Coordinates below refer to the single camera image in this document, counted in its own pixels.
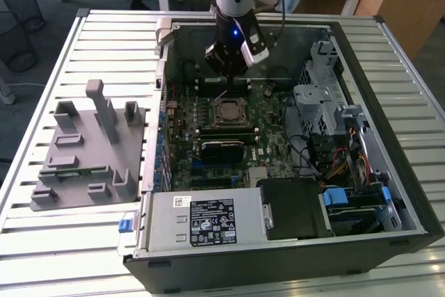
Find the screw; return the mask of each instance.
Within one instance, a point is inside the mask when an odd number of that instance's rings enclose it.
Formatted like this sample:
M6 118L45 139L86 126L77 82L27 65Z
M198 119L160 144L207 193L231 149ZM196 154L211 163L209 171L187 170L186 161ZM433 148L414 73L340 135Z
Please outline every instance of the screw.
M266 229L270 229L272 227L272 222L270 221L269 217L264 218L264 225L266 226Z

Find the green circuit board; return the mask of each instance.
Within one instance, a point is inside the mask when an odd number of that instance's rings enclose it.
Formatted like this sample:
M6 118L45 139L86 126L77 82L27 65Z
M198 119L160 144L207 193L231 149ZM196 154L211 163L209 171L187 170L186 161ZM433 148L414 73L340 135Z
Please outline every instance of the green circuit board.
M172 190L188 191L218 188L217 186L194 187L193 180L231 179L232 188L249 187L247 171L251 167L263 166L269 177L295 176L291 153L283 134L281 123L284 98L288 93L273 93L266 97L265 92L272 90L267 83L252 83L252 89L245 103L247 122L258 128L258 139L254 145L245 145L241 163L236 165L206 166L200 165L195 154L198 145L193 132L196 125L211 124L215 119L214 99L198 98L189 87L176 87L177 104L173 111L168 111L172 151ZM204 122L197 118L195 106L206 109Z

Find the power supply label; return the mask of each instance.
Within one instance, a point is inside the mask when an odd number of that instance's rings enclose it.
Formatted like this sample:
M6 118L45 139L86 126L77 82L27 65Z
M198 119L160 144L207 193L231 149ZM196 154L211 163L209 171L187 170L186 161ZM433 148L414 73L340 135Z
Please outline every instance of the power supply label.
M232 198L190 202L190 244L193 247L236 243Z

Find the floor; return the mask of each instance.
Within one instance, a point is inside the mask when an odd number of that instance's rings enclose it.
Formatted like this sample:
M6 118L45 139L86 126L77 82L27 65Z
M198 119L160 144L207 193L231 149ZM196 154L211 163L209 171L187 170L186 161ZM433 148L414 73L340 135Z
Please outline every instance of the floor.
M157 0L144 0L153 10L158 10ZM38 0L46 26L31 34L31 42L38 54L38 64L31 70L13 74L0 63L0 76L8 83L45 84L51 74L78 8L127 10L127 0ZM172 10L206 10L202 0L170 0ZM0 10L6 7L0 3ZM439 24L414 64L445 108L445 23ZM38 86L11 87L16 102L5 107L0 102L0 159L12 159L28 127L43 88ZM9 165L0 162L0 184Z

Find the black waste basket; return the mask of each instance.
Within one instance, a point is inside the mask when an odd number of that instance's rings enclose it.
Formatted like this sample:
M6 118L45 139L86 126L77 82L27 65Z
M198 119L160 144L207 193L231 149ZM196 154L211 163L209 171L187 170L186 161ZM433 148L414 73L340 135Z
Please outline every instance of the black waste basket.
M3 0L9 10L20 14L26 31L38 31L45 25L37 0Z
M11 10L0 12L0 59L12 72L27 70L37 61L19 13Z

